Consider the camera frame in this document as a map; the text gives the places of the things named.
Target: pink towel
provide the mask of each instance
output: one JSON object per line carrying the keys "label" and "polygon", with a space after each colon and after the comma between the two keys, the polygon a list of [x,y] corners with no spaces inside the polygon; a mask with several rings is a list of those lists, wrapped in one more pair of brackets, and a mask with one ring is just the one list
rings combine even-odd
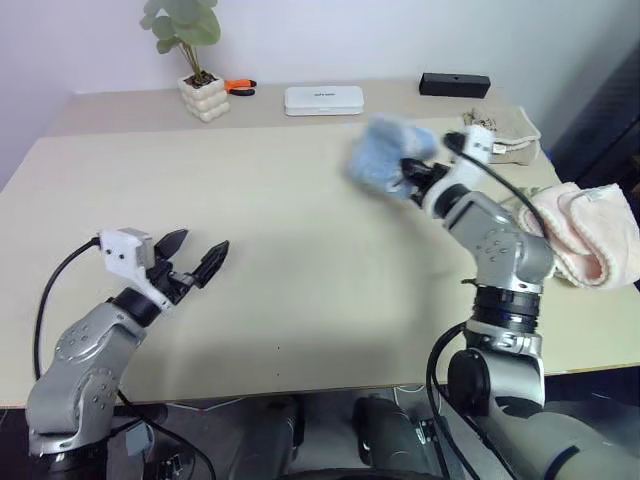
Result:
{"label": "pink towel", "polygon": [[[617,185],[580,190],[574,183],[532,198],[549,230],[557,272],[585,288],[616,288],[640,278],[640,231]],[[526,207],[520,226],[541,235]]]}

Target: white plant pot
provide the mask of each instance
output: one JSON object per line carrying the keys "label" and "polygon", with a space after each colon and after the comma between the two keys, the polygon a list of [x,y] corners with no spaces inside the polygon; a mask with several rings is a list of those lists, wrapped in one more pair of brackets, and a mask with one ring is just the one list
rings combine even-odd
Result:
{"label": "white plant pot", "polygon": [[189,77],[178,80],[178,88],[184,100],[187,110],[193,113],[203,122],[210,122],[214,118],[229,111],[227,91],[224,89],[224,80],[216,77],[215,82],[200,88],[193,88],[185,83]]}

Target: black cable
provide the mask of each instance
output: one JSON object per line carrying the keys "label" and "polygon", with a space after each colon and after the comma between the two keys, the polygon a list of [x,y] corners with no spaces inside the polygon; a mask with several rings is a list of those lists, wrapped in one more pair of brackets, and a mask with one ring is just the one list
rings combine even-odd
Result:
{"label": "black cable", "polygon": [[[53,284],[55,283],[55,281],[60,276],[60,273],[62,273],[62,271],[73,260],[78,258],[80,255],[82,255],[84,252],[89,250],[91,247],[99,246],[99,245],[100,245],[100,238],[99,237],[93,237],[87,243],[85,243],[80,248],[78,248],[77,250],[72,252],[67,258],[65,258],[62,261],[62,263],[60,263],[60,265],[58,265],[58,267],[55,269],[55,271],[53,272],[53,274],[49,278],[49,281],[47,282],[46,286],[44,287],[44,290],[42,291],[42,297],[40,298],[40,306],[38,307],[38,314],[36,316],[36,323],[35,323],[34,332],[33,332],[33,373],[34,373],[34,375],[36,377],[36,380],[39,380],[40,377],[42,376],[42,371],[41,371],[41,367],[40,367],[40,332],[42,330],[42,320],[44,318],[44,310],[45,310],[45,307],[47,305],[47,299],[49,297],[49,293],[51,293],[51,289],[53,288]],[[144,415],[144,413],[142,413],[140,411],[139,408],[134,406],[129,401],[129,399],[127,399],[127,397],[124,396],[124,394],[120,390],[118,390],[118,397],[120,398],[120,400],[122,400],[122,403],[124,403],[127,407],[129,407],[130,410],[132,410],[136,414],[136,416],[140,420],[145,422],[147,425],[149,425],[153,429],[155,429],[155,430],[157,430],[157,431],[159,431],[161,433],[164,433],[167,437],[169,437],[169,438],[175,440],[176,442],[181,443],[181,444],[185,445],[186,447],[190,448],[195,454],[197,454],[200,458],[202,458],[202,460],[207,465],[207,468],[209,469],[209,473],[211,474],[211,480],[216,480],[216,472],[215,472],[215,470],[213,468],[213,464],[211,463],[211,460],[209,460],[209,457],[207,457],[199,448],[197,448],[195,445],[193,445],[191,442],[189,442],[187,439],[181,437],[177,433],[174,433],[171,430],[158,425],[156,422],[154,422],[153,420],[148,418],[146,415]],[[133,426],[138,421],[139,420],[131,421],[131,422],[128,422],[128,423],[126,423],[124,425],[121,425],[120,427],[117,427],[117,428],[113,429],[109,433],[109,436],[107,438],[109,438],[109,439],[113,438],[115,435],[117,435],[120,432],[126,430],[127,428]]]}
{"label": "black cable", "polygon": [[42,291],[42,298],[40,299],[38,315],[36,316],[36,325],[33,332],[33,374],[35,375],[36,380],[38,380],[42,376],[42,371],[40,369],[40,330],[42,329],[42,317],[44,316],[44,308],[47,305],[47,298],[49,297],[49,293],[51,293],[51,288],[53,288],[53,284],[62,273],[62,270],[64,270],[72,261],[89,250],[91,247],[98,245],[100,245],[100,238],[93,237],[87,243],[71,253],[62,261],[60,265],[58,265],[58,268],[55,269],[53,274],[51,274],[47,285]]}
{"label": "black cable", "polygon": [[207,457],[204,454],[204,452],[202,452],[202,450],[200,450],[198,447],[196,447],[194,444],[192,444],[186,438],[181,437],[177,433],[174,433],[171,430],[169,430],[167,428],[164,428],[163,426],[161,426],[161,425],[157,424],[156,422],[154,422],[153,420],[151,420],[144,413],[142,413],[142,411],[138,407],[136,407],[134,404],[132,404],[129,401],[129,399],[124,395],[124,393],[122,393],[121,390],[118,390],[118,398],[120,398],[122,403],[124,403],[127,407],[129,407],[129,409],[133,413],[135,413],[136,416],[138,418],[140,418],[140,420],[142,420],[144,423],[149,425],[151,428],[153,428],[154,430],[157,430],[160,433],[164,433],[167,437],[171,438],[172,440],[175,440],[176,442],[181,443],[181,444],[185,445],[186,447],[190,448],[207,465],[207,469],[209,470],[209,474],[211,475],[211,480],[216,480],[216,478],[217,478],[216,477],[216,471],[213,468],[213,464],[211,463],[211,460],[209,460],[209,457]]}
{"label": "black cable", "polygon": [[498,172],[493,170],[488,165],[485,165],[481,161],[479,161],[479,160],[467,155],[466,153],[460,151],[458,146],[455,145],[447,137],[447,135],[444,136],[443,143],[453,153],[455,153],[459,157],[462,157],[465,160],[473,163],[476,167],[478,167],[480,170],[484,171],[487,175],[492,177],[494,180],[496,180],[498,183],[500,183],[503,187],[507,188],[511,193],[513,193],[513,196],[516,197],[518,200],[520,200],[529,209],[529,211],[533,214],[534,218],[536,219],[536,222],[540,226],[540,230],[542,231],[542,236],[546,240],[549,240],[549,231],[547,230],[547,226],[544,223],[544,219],[542,218],[542,215],[540,215],[540,212],[538,211],[538,209],[533,205],[533,203],[531,203],[531,201],[526,197],[526,195],[524,195],[520,190],[518,190],[511,183],[509,183],[509,181],[507,179],[502,177],[500,174],[498,174]]}
{"label": "black cable", "polygon": [[464,325],[465,325],[464,322],[463,323],[459,323],[458,325],[455,325],[454,327],[452,327],[449,330],[447,330],[436,341],[436,343],[435,343],[435,345],[433,347],[433,350],[431,351],[431,354],[429,355],[429,361],[427,362],[427,383],[426,383],[426,387],[427,387],[427,396],[429,398],[429,405],[431,407],[431,410],[434,413],[434,420],[436,421],[436,423],[440,427],[440,430],[443,432],[444,437],[446,438],[446,440],[449,443],[449,445],[451,445],[452,450],[454,451],[456,456],[460,459],[460,461],[463,464],[463,466],[465,467],[465,469],[467,469],[467,471],[469,471],[469,474],[471,475],[471,477],[475,479],[475,477],[474,477],[475,472],[471,472],[467,468],[468,462],[467,462],[466,458],[464,457],[464,455],[462,454],[460,449],[457,448],[457,446],[454,447],[454,440],[453,440],[451,434],[445,429],[444,422],[442,421],[441,415],[438,413],[436,405],[435,405],[435,399],[434,399],[434,396],[433,396],[433,391],[431,389],[432,383],[433,383],[433,386],[435,386],[436,390],[438,391],[438,394],[441,395],[444,398],[444,400],[451,406],[453,411],[460,418],[462,418],[462,420],[464,420],[464,422],[467,424],[467,426],[469,426],[469,428],[471,428],[476,433],[476,435],[478,435],[478,437],[482,441],[483,445],[491,453],[493,453],[493,455],[497,458],[497,460],[500,462],[500,464],[507,471],[509,476],[511,478],[513,478],[513,479],[517,479],[515,472],[511,468],[511,465],[509,465],[509,463],[505,460],[505,458],[502,456],[502,454],[497,449],[495,444],[489,439],[489,437],[486,435],[486,433],[484,433],[467,415],[463,414],[459,409],[457,409],[451,403],[451,401],[449,400],[448,395],[445,393],[444,389],[442,388],[442,386],[440,385],[440,383],[438,382],[438,379],[436,377],[436,366],[438,364],[438,359],[440,357],[440,354],[442,353],[444,348],[447,346],[447,344],[449,344],[451,342],[451,340],[453,340],[460,332],[462,332],[464,330]]}

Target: towel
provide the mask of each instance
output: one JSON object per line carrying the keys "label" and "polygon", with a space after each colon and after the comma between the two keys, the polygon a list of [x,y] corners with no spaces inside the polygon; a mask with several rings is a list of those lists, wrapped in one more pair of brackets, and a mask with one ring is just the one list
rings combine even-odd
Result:
{"label": "towel", "polygon": [[491,163],[529,165],[540,153],[540,132],[522,107],[477,107],[463,118],[465,125],[480,125],[495,133]]}
{"label": "towel", "polygon": [[[611,289],[640,278],[640,231],[618,185],[581,190],[565,183],[536,194],[560,276],[578,287]],[[542,235],[533,214],[520,208],[520,226]]]}
{"label": "towel", "polygon": [[413,186],[402,176],[400,160],[427,160],[436,153],[436,140],[428,130],[408,120],[375,115],[353,148],[349,176],[378,192],[408,199]]}

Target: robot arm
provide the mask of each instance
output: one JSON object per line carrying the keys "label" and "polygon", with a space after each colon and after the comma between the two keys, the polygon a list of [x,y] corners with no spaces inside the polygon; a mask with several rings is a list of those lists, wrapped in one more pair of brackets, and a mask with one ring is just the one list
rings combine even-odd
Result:
{"label": "robot arm", "polygon": [[106,440],[118,385],[146,327],[177,305],[192,286],[203,288],[218,271],[229,242],[213,247],[193,273],[177,273],[169,258],[187,235],[178,230],[155,247],[133,229],[103,231],[100,247],[107,269],[136,285],[98,305],[69,327],[54,359],[27,401],[29,450],[44,478],[103,478]]}
{"label": "robot arm", "polygon": [[[467,127],[445,144],[486,164],[490,132]],[[536,332],[540,295],[553,265],[547,242],[523,232],[509,212],[468,187],[477,166],[450,170],[402,161],[412,199],[473,255],[477,275],[467,348],[448,369],[451,403],[470,416],[522,479],[637,478],[638,463],[583,423],[544,412],[542,337]]]}

